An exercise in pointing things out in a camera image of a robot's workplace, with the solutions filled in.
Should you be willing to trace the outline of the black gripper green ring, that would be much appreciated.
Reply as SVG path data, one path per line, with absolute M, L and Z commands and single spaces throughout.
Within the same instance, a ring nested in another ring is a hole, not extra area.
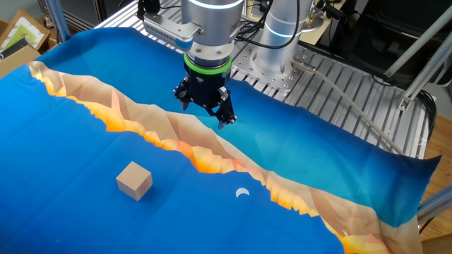
M 237 117 L 234 114 L 230 91 L 225 88 L 230 79 L 232 60 L 208 68 L 200 66 L 184 53 L 184 67 L 187 77 L 173 89 L 173 94 L 179 100 L 182 111 L 187 110 L 190 102 L 205 107 L 210 116 L 217 118 L 218 129 L 233 124 Z

